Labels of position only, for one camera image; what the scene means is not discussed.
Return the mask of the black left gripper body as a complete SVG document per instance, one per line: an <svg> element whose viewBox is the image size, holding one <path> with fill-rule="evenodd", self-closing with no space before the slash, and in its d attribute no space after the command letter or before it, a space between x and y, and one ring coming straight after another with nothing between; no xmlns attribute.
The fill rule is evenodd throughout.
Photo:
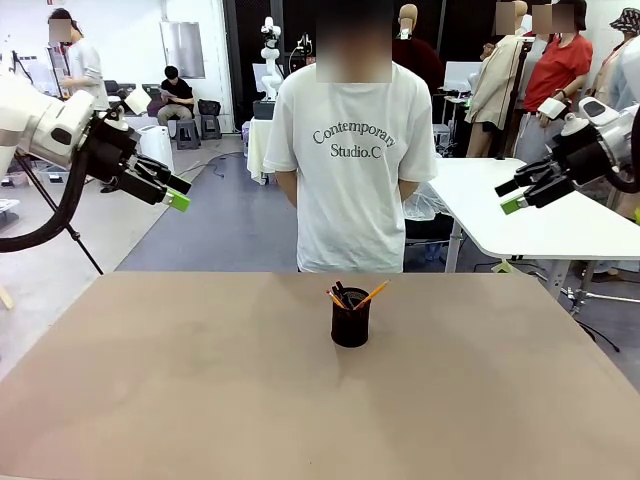
<svg viewBox="0 0 640 480"><path fill-rule="evenodd" d="M117 182L136 153L139 134L132 128L115 128L106 122L91 125L82 152L87 156L87 174L105 183Z"/></svg>

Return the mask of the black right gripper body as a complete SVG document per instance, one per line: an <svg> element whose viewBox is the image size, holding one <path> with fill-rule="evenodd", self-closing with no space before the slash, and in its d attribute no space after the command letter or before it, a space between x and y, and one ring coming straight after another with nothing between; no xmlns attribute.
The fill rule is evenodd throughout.
<svg viewBox="0 0 640 480"><path fill-rule="evenodd" d="M578 186L604 177L608 171L608 156L598 140L582 142L558 135L553 156L561 172Z"/></svg>

